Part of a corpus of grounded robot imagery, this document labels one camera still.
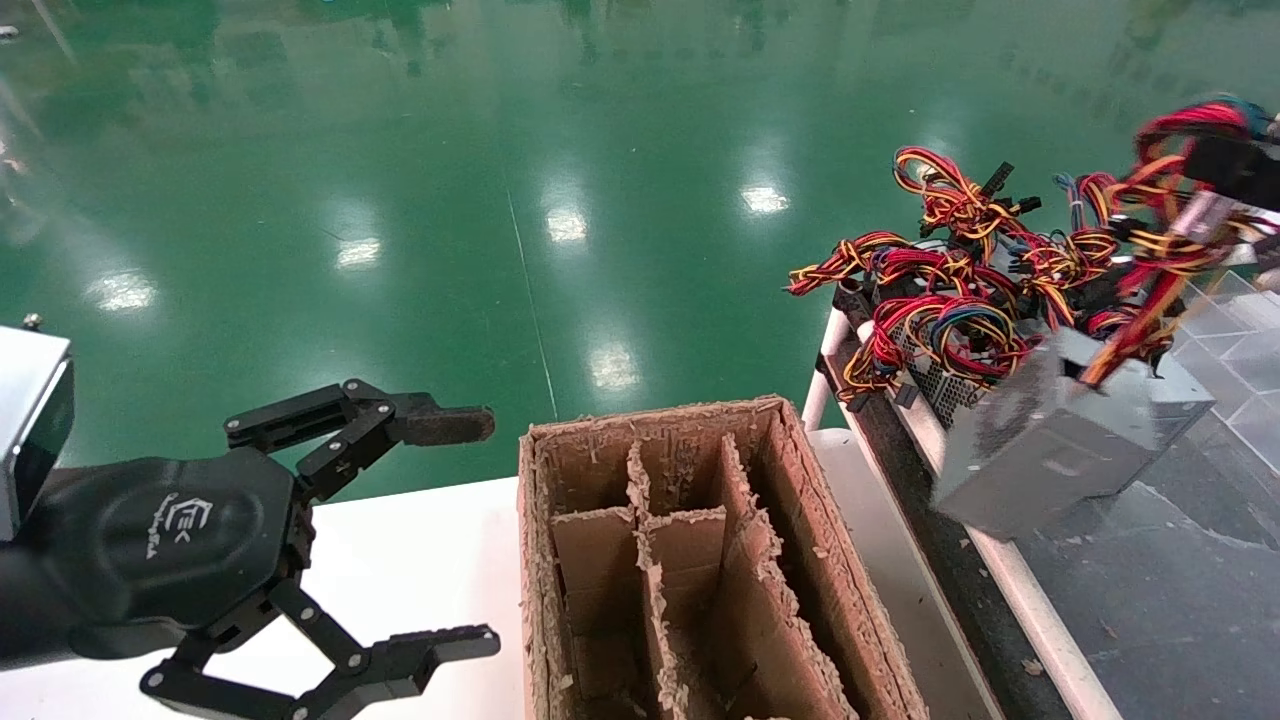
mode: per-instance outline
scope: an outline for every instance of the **white table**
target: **white table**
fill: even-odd
[[[867,564],[927,703],[957,717],[995,717],[995,702],[887,483],[844,428],[809,433],[854,544]],[[316,509],[312,569],[302,585],[357,641],[489,623],[495,657],[445,664],[421,698],[371,706],[361,720],[509,720],[524,712],[516,479]],[[0,720],[173,720],[138,680],[168,652],[76,660],[0,674]],[[209,673],[298,694],[326,660],[284,620]]]
[[[447,662],[421,698],[370,706],[361,720],[499,720],[524,707],[516,478],[320,506],[302,587],[362,644],[398,633],[488,623],[494,657]],[[175,720],[138,692],[172,650],[133,660],[74,660],[0,674],[0,720]],[[211,675],[301,694],[330,670],[278,619]]]

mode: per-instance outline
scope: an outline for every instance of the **black robotic arm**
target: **black robotic arm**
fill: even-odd
[[[421,694],[447,661],[498,652],[485,625],[360,646],[301,588],[311,503],[399,442],[476,442],[485,407],[442,409],[347,380],[230,418],[229,451],[147,457],[49,474],[12,542],[0,543],[0,670],[69,657],[111,660],[175,647],[142,692],[202,717],[344,720]],[[321,436],[297,471],[269,454]],[[284,615],[334,670],[298,698],[204,674]]]

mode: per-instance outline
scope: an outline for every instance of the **logo on robotic hand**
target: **logo on robotic hand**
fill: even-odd
[[[191,532],[198,530],[209,523],[209,511],[214,503],[193,497],[182,502],[178,493],[170,492],[160,501],[160,507],[151,515],[151,527],[147,529],[147,560],[160,553],[161,532],[174,533],[174,543],[189,543]]]

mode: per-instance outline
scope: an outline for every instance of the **ventilation grille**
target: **ventilation grille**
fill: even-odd
[[[923,323],[916,334],[923,336],[928,332],[929,323]],[[943,372],[942,366],[933,363],[919,343],[902,329],[902,325],[893,328],[890,340],[913,359],[908,364],[911,379],[920,387],[920,396],[933,409],[933,414],[945,429],[950,430],[955,423],[957,407],[973,407],[987,393],[978,384]]]

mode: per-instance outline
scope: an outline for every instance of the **floor line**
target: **floor line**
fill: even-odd
[[[538,355],[543,360],[543,374],[547,375],[547,395],[552,398],[552,418],[559,420],[556,407],[556,388],[552,387],[552,369],[547,364],[547,348],[543,347],[543,331],[538,325],[538,309],[534,306],[534,284],[529,279],[529,263],[525,261],[525,242],[520,238],[520,223],[516,222],[516,204],[511,199],[511,186],[507,183],[507,169],[502,169],[502,184],[507,191],[507,210],[511,211],[511,227],[516,231],[516,249],[520,250],[520,270],[525,273],[525,292],[529,293],[529,313],[534,316],[534,336],[538,338]]]

